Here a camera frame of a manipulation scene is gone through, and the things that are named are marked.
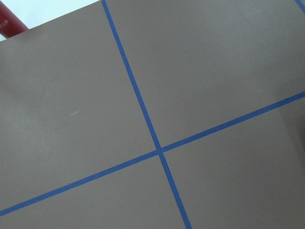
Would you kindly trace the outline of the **red cylinder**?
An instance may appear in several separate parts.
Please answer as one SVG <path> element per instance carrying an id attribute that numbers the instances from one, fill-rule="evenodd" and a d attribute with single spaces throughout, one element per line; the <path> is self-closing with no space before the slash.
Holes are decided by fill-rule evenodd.
<path id="1" fill-rule="evenodd" d="M 11 38 L 29 28 L 2 2 L 0 2 L 0 34 Z"/>

